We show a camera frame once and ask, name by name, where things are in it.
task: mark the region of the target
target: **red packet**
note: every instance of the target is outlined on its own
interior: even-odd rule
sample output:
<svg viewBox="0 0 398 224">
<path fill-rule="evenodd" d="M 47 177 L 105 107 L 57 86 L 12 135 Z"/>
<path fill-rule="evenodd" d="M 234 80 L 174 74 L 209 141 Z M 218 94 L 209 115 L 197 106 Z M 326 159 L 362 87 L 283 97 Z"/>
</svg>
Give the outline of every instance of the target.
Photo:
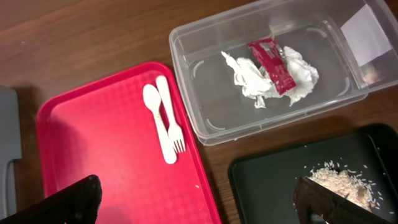
<svg viewBox="0 0 398 224">
<path fill-rule="evenodd" d="M 255 40 L 248 43 L 248 47 L 267 70 L 280 95 L 296 87 L 296 83 L 287 71 L 284 61 L 279 54 L 276 40 L 272 38 Z"/>
</svg>

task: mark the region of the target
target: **white plastic fork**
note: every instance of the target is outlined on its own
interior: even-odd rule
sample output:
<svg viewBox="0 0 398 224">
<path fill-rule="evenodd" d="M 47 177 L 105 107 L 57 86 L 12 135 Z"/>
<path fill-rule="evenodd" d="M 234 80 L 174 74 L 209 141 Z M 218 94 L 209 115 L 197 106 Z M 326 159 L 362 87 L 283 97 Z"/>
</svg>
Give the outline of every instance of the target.
<svg viewBox="0 0 398 224">
<path fill-rule="evenodd" d="M 169 139 L 172 142 L 173 149 L 176 153 L 185 152 L 184 136 L 182 134 L 181 127 L 175 121 L 169 84 L 167 84 L 166 77 L 163 75 L 157 77 L 156 85 L 167 113 L 167 119 L 169 120 L 169 130 L 167 133 L 169 134 Z"/>
</svg>

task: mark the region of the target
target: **white tissue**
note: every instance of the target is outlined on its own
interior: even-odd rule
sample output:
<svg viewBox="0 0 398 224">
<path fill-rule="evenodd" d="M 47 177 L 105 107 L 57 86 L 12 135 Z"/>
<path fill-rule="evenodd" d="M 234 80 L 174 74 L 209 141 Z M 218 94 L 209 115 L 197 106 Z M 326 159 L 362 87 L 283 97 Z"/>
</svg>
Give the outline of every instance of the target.
<svg viewBox="0 0 398 224">
<path fill-rule="evenodd" d="M 225 52 L 221 52 L 227 65 L 234 70 L 235 85 L 242 86 L 242 94 L 245 97 L 256 100 L 255 108 L 266 107 L 264 98 L 282 98 L 283 96 L 290 97 L 290 105 L 292 106 L 311 93 L 313 87 L 317 84 L 319 74 L 316 68 L 305 62 L 302 55 L 292 48 L 284 47 L 284 52 L 287 70 L 297 86 L 286 91 L 282 96 L 276 91 L 276 87 L 264 67 L 257 69 L 255 64 L 247 58 L 235 60 Z"/>
</svg>

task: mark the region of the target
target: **white plastic spoon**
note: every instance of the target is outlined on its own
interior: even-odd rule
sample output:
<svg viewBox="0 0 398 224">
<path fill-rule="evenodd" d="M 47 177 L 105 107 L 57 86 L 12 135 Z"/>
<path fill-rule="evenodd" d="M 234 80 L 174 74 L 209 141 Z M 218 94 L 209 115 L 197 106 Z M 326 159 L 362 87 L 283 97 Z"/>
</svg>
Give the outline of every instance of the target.
<svg viewBox="0 0 398 224">
<path fill-rule="evenodd" d="M 173 150 L 162 117 L 160 116 L 159 113 L 159 107 L 161 102 L 159 92 L 153 85 L 147 84 L 144 86 L 142 95 L 144 97 L 145 105 L 147 106 L 148 109 L 152 111 L 152 114 L 154 115 L 155 124 L 157 128 L 157 135 L 159 136 L 160 146 L 162 148 L 164 160 L 168 164 L 173 164 L 177 160 L 177 155 Z"/>
</svg>

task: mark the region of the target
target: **wooden surface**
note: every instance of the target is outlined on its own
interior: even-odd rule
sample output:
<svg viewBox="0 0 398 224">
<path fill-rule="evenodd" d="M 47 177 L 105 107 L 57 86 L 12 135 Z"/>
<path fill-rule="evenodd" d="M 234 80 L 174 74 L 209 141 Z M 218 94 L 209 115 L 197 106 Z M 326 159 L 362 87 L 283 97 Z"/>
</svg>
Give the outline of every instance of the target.
<svg viewBox="0 0 398 224">
<path fill-rule="evenodd" d="M 147 60 L 172 67 L 170 31 L 250 0 L 0 0 L 0 85 L 17 90 L 23 159 L 15 162 L 18 209 L 43 198 L 35 134 L 47 99 Z M 386 1 L 398 16 L 398 2 Z M 386 123 L 398 131 L 398 86 L 281 128 L 205 147 L 198 144 L 224 223 L 239 223 L 227 177 L 240 156 Z"/>
</svg>

